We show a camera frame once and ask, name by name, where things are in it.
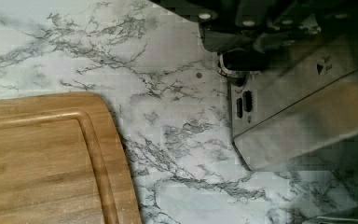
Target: stainless steel appliance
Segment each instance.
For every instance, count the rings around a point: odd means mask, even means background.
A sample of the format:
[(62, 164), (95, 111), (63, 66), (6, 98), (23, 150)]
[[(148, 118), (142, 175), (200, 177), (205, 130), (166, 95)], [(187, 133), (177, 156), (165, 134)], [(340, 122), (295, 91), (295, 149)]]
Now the stainless steel appliance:
[(251, 170), (358, 168), (358, 26), (277, 51), (228, 89), (233, 142)]
[(250, 170), (358, 168), (358, 0), (151, 0), (199, 23)]

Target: black plastic part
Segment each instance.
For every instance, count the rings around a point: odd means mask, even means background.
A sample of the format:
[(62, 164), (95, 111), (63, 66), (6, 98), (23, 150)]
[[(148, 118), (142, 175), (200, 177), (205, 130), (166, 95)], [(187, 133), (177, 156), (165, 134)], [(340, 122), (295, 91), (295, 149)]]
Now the black plastic part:
[(258, 36), (254, 31), (244, 33), (235, 24), (216, 19), (200, 23), (202, 44), (210, 52), (225, 52), (242, 46), (249, 46)]
[(251, 91), (246, 91), (243, 93), (243, 110), (250, 113), (253, 110), (253, 95)]
[(259, 71), (268, 65), (267, 54), (254, 49), (236, 49), (223, 54), (224, 66), (231, 71)]
[(237, 99), (237, 117), (242, 118), (243, 112), (242, 112), (242, 98)]
[[(169, 11), (194, 22), (205, 22), (216, 19), (220, 11), (220, 0), (150, 0), (162, 7), (167, 8)], [(202, 20), (199, 17), (200, 13), (208, 13), (211, 18)]]
[[(240, 0), (235, 24), (239, 27), (256, 29), (265, 24), (267, 12), (276, 0)], [(245, 26), (244, 21), (253, 21), (253, 26)]]

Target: white marble surface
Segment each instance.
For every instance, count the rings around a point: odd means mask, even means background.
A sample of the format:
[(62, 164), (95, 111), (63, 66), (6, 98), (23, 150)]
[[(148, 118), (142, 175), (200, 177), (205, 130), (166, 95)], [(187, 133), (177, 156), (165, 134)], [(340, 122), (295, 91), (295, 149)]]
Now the white marble surface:
[(144, 223), (301, 223), (358, 204), (357, 174), (247, 172), (215, 71), (197, 24), (146, 0), (0, 0), (0, 99), (99, 93)]

